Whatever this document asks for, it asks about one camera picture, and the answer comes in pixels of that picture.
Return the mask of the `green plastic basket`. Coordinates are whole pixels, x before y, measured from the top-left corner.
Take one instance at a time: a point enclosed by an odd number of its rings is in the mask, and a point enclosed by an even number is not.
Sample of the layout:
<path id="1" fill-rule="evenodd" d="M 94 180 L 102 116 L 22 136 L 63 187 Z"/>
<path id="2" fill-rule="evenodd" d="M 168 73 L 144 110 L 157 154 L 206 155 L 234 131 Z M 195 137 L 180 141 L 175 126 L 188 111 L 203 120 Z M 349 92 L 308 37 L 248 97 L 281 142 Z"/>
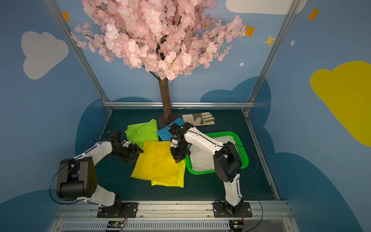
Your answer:
<path id="1" fill-rule="evenodd" d="M 240 159 L 243 163 L 241 169 L 244 169 L 248 166 L 248 164 L 249 164 L 248 155 L 247 155 L 245 149 L 243 148 L 243 144 L 242 144 L 239 136 L 236 133 L 231 132 L 231 131 L 223 131 L 223 132 L 213 132 L 213 133 L 207 133 L 207 134 L 211 134 L 212 137 L 219 137 L 219 136 L 224 136 L 224 135 L 232 136 L 236 141 L 235 148 L 236 148 L 236 150 L 237 150 L 237 152 L 240 156 Z M 185 160 L 186 160 L 186 165 L 190 164 L 189 155 L 187 155 Z M 201 173 L 194 173 L 193 171 L 190 170 L 190 168 L 187 168 L 187 170 L 193 175 L 205 175 L 205 174 L 215 173 L 215 170 L 214 171 L 201 172 Z"/>

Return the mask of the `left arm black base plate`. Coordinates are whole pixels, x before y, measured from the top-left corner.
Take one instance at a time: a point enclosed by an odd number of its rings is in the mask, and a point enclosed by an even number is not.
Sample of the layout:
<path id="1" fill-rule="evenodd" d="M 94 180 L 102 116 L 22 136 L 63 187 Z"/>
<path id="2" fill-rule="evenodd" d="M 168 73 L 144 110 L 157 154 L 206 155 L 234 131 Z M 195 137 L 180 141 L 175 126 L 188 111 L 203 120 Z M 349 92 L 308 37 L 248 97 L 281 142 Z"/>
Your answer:
<path id="1" fill-rule="evenodd" d="M 97 218 L 135 218 L 137 209 L 138 203 L 135 202 L 120 203 L 110 207 L 99 207 Z"/>

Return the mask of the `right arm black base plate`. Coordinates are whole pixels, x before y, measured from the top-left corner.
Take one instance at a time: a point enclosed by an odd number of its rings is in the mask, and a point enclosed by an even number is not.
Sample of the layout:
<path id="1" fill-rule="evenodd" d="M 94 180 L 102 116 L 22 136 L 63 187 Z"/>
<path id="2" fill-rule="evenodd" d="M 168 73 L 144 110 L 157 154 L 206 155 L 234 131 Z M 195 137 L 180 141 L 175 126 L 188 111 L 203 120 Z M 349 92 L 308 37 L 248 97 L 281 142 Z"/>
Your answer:
<path id="1" fill-rule="evenodd" d="M 251 206 L 248 202 L 244 202 L 240 210 L 236 213 L 228 210 L 225 202 L 215 201 L 213 202 L 213 213 L 216 218 L 252 218 L 253 213 Z"/>

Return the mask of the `large yellow raincoat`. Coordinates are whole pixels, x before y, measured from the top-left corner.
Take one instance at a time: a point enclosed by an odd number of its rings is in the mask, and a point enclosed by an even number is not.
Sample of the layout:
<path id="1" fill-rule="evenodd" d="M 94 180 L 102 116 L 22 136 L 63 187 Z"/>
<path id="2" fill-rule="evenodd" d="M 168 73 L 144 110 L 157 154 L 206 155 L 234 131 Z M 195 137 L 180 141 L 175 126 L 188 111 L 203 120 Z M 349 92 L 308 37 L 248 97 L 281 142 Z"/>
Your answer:
<path id="1" fill-rule="evenodd" d="M 132 178 L 148 181 L 157 181 L 167 184 L 176 182 L 178 164 L 171 154 L 169 141 L 146 140 L 142 147 L 144 151 L 139 155 Z"/>

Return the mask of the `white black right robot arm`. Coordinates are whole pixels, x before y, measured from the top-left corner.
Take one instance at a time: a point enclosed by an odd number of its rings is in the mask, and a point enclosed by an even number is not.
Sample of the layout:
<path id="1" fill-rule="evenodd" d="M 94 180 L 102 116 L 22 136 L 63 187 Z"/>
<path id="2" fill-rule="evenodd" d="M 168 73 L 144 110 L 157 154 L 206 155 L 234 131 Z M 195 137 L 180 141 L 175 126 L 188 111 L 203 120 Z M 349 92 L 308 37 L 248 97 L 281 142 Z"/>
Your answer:
<path id="1" fill-rule="evenodd" d="M 243 205 L 240 188 L 243 163 L 235 145 L 214 140 L 188 122 L 182 126 L 173 123 L 169 126 L 169 133 L 172 135 L 170 152 L 176 163 L 190 155 L 191 146 L 198 147 L 212 157 L 215 174 L 224 183 L 226 210 L 231 215 L 239 213 Z"/>

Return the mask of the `white raincoat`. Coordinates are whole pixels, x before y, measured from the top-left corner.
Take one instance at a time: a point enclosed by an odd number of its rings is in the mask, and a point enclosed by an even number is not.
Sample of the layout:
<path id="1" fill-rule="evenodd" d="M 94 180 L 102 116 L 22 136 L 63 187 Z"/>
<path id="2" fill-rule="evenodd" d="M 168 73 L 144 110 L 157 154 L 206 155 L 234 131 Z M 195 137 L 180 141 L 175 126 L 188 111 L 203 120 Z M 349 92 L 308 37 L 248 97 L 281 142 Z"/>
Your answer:
<path id="1" fill-rule="evenodd" d="M 219 141 L 221 143 L 232 142 L 236 144 L 235 139 L 230 135 L 224 135 L 219 137 L 212 137 L 211 134 L 207 134 L 210 138 Z M 190 147 L 190 156 L 189 156 L 190 164 L 187 164 L 187 168 L 190 168 L 191 171 L 194 173 L 201 173 L 206 171 L 214 171 L 214 160 L 213 157 L 210 156 L 207 152 L 203 149 L 195 146 L 194 144 Z"/>

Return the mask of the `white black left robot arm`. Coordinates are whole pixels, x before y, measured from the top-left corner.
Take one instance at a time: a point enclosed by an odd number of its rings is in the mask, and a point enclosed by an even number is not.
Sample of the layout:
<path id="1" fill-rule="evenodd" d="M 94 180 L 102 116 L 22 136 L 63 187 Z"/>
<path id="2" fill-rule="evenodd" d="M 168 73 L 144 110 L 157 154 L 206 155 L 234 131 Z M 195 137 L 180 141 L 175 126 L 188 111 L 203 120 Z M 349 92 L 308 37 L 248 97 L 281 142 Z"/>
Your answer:
<path id="1" fill-rule="evenodd" d="M 86 201 L 99 206 L 101 211 L 120 211 L 122 202 L 118 194 L 98 184 L 95 166 L 106 156 L 114 155 L 125 163 L 136 161 L 144 151 L 126 139 L 122 132 L 109 132 L 84 153 L 60 162 L 56 194 L 60 199 Z"/>

